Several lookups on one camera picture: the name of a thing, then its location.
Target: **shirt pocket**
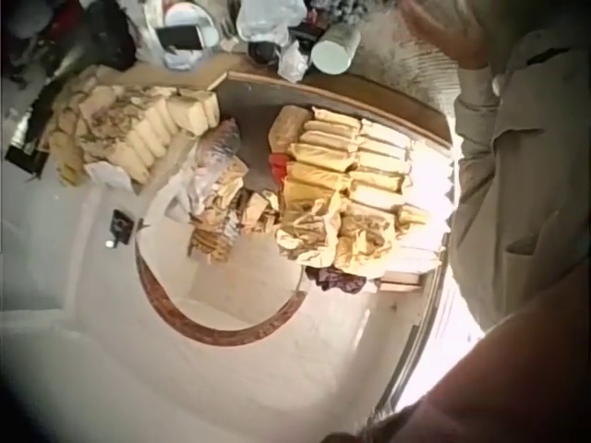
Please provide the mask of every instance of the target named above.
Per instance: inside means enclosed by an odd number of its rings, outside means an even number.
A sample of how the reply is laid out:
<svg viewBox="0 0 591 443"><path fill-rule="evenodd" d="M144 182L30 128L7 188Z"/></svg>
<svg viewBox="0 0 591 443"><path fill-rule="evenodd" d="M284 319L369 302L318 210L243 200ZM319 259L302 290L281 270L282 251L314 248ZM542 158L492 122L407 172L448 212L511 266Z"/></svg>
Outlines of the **shirt pocket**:
<svg viewBox="0 0 591 443"><path fill-rule="evenodd" d="M502 311L509 316L521 309L534 295L539 280L539 263L534 260L537 247L551 236L556 214L548 217L537 233L526 235L507 245L502 254Z"/></svg>
<svg viewBox="0 0 591 443"><path fill-rule="evenodd" d="M537 70L531 66L511 73L497 111L492 134L493 147L505 133L539 131L545 127L548 110L539 104L540 97L546 91L538 84L539 73L533 72Z"/></svg>

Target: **red cloth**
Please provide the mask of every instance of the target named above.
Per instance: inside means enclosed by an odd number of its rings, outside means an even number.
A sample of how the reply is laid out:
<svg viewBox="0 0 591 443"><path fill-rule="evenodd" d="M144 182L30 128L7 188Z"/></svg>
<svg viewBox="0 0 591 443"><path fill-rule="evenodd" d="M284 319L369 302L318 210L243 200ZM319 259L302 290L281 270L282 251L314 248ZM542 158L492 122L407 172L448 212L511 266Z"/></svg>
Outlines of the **red cloth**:
<svg viewBox="0 0 591 443"><path fill-rule="evenodd" d="M273 153L269 156L271 174L280 189L283 189L283 180L287 176L287 163L289 161L290 158L287 154Z"/></svg>

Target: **fabric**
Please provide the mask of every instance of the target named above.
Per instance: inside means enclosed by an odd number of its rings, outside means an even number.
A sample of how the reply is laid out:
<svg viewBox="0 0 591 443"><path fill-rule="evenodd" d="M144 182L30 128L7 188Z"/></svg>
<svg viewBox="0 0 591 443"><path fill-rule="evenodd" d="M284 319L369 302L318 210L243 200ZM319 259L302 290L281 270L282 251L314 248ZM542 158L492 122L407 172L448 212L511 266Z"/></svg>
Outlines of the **fabric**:
<svg viewBox="0 0 591 443"><path fill-rule="evenodd" d="M283 180L287 176L287 163L290 161L289 155L282 153L273 153L269 156L269 164L271 165L271 174L273 180L283 188Z"/></svg>
<svg viewBox="0 0 591 443"><path fill-rule="evenodd" d="M459 71L462 195L453 275L486 330L589 253L591 33L561 19L513 51L500 97L490 70ZM553 48L541 63L531 59Z"/></svg>
<svg viewBox="0 0 591 443"><path fill-rule="evenodd" d="M334 266L320 269L306 266L305 271L308 278L322 291L340 289L344 293L360 293L368 281L365 277L347 274Z"/></svg>

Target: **sleeve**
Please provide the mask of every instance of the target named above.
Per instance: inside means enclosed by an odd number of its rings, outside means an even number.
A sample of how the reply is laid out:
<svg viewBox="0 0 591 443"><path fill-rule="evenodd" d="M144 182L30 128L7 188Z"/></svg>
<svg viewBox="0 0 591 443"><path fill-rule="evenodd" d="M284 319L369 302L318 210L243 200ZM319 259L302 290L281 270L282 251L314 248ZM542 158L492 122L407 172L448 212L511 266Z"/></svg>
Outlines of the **sleeve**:
<svg viewBox="0 0 591 443"><path fill-rule="evenodd" d="M460 200L454 216L454 237L461 241L480 211L494 176L491 142L499 108L489 67L459 69L460 95L455 101L456 128L462 137L459 161Z"/></svg>

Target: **cell phone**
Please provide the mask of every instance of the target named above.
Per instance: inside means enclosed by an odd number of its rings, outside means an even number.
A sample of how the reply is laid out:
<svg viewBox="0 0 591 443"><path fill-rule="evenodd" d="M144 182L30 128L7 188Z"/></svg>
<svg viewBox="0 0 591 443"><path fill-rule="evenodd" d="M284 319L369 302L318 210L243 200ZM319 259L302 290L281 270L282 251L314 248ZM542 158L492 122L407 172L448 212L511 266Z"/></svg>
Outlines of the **cell phone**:
<svg viewBox="0 0 591 443"><path fill-rule="evenodd" d="M203 49L203 36L196 25L158 28L156 35L165 51L201 51Z"/></svg>

